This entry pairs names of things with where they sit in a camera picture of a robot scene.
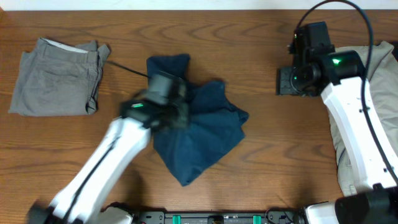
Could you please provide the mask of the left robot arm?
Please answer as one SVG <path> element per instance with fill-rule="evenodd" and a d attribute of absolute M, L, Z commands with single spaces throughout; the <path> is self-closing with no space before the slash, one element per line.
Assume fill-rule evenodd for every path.
<path fill-rule="evenodd" d="M 116 204 L 103 208 L 108 194 L 129 163 L 149 143 L 154 130 L 186 126 L 185 91 L 142 90 L 120 104 L 105 137 L 75 178 L 47 208 L 34 203 L 28 223 L 134 223 L 134 214 Z"/>

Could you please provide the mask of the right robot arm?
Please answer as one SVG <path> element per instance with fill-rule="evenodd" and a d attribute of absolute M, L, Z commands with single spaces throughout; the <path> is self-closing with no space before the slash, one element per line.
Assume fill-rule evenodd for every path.
<path fill-rule="evenodd" d="M 320 96 L 353 166 L 356 194 L 295 212 L 292 223 L 397 223 L 397 156 L 382 128 L 354 50 L 336 52 L 325 22 L 297 27 L 293 64 L 277 74 L 277 95 Z"/>

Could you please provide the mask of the dark blue shorts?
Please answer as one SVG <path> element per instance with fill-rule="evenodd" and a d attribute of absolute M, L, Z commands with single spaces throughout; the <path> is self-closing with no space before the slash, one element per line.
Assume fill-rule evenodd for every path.
<path fill-rule="evenodd" d="M 230 103 L 225 83 L 187 84 L 190 122 L 186 128 L 154 134 L 154 149 L 181 186 L 191 184 L 245 137 L 249 115 Z"/>

